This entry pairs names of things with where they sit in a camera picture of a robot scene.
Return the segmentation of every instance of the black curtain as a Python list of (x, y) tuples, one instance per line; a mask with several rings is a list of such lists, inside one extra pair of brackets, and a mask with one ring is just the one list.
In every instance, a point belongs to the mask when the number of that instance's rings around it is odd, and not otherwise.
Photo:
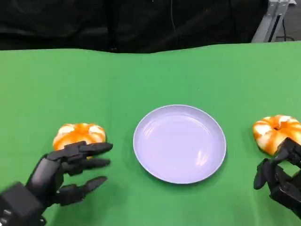
[(267, 0), (1, 0), (0, 49), (150, 53), (250, 42)]

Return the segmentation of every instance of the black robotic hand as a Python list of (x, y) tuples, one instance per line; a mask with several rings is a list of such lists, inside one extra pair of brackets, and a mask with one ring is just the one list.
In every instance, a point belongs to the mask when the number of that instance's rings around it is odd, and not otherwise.
[(290, 138), (286, 138), (279, 145), (273, 159), (264, 159), (257, 166), (254, 189), (261, 189), (268, 183), (270, 198), (301, 218), (301, 171), (299, 170), (292, 177), (287, 175), (283, 168), (278, 166), (285, 160), (301, 169), (301, 145)]
[(100, 176), (82, 186), (62, 186), (63, 175), (81, 174), (84, 170), (101, 168), (110, 164), (108, 159), (88, 158), (103, 154), (113, 148), (109, 143), (87, 145), (85, 141), (66, 145), (64, 149), (44, 155), (26, 186), (14, 184), (0, 195), (0, 226), (43, 226), (41, 214), (52, 204), (61, 206), (82, 201), (107, 179)]

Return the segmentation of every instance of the green tablecloth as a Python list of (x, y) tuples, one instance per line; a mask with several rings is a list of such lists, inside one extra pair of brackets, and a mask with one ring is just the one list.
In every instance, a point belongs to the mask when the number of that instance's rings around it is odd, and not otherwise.
[[(26, 182), (64, 123), (103, 126), (112, 165), (69, 178), (109, 180), (87, 199), (45, 212), (50, 226), (290, 226), (300, 220), (253, 190), (266, 157), (252, 136), (262, 117), (301, 120), (301, 43), (218, 45), (149, 55), (87, 50), (0, 52), (1, 188)], [(149, 111), (185, 104), (213, 116), (227, 140), (222, 167), (190, 186), (149, 175), (132, 148), (134, 129)]]

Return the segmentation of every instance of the pumpkin-shaped bun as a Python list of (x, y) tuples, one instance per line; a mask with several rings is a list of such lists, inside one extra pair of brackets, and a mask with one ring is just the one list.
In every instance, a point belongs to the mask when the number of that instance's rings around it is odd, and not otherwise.
[(65, 124), (54, 138), (53, 148), (55, 151), (61, 150), (65, 145), (79, 141), (86, 141), (87, 144), (105, 142), (105, 132), (95, 124)]
[(253, 125), (253, 135), (263, 151), (274, 155), (287, 137), (301, 145), (301, 124), (291, 116), (265, 117)]

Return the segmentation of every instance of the metal stand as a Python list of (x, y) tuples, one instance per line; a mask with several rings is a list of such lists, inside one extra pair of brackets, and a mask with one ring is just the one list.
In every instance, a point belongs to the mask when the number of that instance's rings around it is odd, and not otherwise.
[(252, 42), (275, 41), (281, 22), (287, 11), (290, 0), (270, 0), (266, 15), (252, 39)]

